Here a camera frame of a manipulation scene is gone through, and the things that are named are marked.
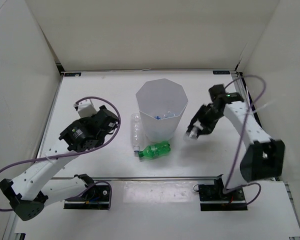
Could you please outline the blue label water bottle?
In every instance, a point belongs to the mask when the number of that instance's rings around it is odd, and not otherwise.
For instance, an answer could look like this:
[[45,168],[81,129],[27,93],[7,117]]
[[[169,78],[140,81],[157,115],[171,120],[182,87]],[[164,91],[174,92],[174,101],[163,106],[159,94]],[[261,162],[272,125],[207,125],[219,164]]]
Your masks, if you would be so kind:
[[199,130],[198,127],[193,126],[191,130],[185,132],[183,139],[188,142],[197,140]]

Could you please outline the clear plastic bottle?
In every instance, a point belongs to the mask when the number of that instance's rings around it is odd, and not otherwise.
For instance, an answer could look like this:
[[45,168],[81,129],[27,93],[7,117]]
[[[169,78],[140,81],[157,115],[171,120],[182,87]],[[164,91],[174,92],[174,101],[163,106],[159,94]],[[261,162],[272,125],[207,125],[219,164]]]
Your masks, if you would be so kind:
[[142,144],[142,123],[138,113],[131,115],[130,130],[132,148],[133,151],[137,153],[140,151]]

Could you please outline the green plastic bottle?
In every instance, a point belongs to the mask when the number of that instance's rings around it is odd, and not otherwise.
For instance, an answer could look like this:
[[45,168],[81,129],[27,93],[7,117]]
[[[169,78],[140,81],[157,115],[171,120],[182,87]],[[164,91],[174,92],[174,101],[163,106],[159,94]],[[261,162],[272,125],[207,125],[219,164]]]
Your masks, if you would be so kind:
[[171,146],[168,141],[162,141],[160,143],[155,143],[148,145],[144,150],[138,152],[139,158],[155,159],[160,156],[169,154],[171,151]]

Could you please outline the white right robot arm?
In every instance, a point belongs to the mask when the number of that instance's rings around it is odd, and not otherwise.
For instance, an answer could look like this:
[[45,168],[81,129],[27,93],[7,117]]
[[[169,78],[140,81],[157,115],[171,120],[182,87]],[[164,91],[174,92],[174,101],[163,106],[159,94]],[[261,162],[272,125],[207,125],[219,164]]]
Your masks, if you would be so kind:
[[282,175],[285,144],[266,133],[250,114],[250,108],[237,93],[221,93],[202,105],[191,119],[185,138],[196,140],[213,132],[219,119],[225,117],[239,133],[239,142],[229,173],[221,176],[214,193],[220,200],[249,183]]

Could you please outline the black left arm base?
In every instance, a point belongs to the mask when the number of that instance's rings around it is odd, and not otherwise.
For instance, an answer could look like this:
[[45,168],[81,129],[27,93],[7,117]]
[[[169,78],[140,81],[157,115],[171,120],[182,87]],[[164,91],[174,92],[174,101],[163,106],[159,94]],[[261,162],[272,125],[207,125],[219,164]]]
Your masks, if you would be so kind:
[[95,181],[85,193],[65,200],[65,210],[110,210],[112,205],[112,186],[104,180]]

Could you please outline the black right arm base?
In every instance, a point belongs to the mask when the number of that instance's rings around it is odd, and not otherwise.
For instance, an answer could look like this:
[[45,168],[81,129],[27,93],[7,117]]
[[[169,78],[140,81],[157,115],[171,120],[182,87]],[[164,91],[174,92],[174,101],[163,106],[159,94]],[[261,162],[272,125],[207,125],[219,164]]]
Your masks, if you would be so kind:
[[196,184],[193,190],[199,194],[201,212],[247,211],[247,201],[243,188],[223,193],[222,177],[218,176],[210,184]]

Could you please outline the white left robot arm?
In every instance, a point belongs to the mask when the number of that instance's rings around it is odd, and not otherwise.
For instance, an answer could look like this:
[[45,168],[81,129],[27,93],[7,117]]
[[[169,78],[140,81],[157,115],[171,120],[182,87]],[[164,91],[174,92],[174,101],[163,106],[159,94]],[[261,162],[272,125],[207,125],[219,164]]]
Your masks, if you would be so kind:
[[29,221],[53,203],[95,203],[109,199],[111,185],[94,181],[87,174],[76,174],[63,183],[53,177],[77,157],[97,151],[110,143],[121,126],[118,110],[110,111],[104,105],[98,110],[91,104],[78,107],[79,119],[73,121],[60,134],[46,155],[33,160],[33,165],[13,179],[3,179],[0,190],[8,199],[11,211],[22,221]]

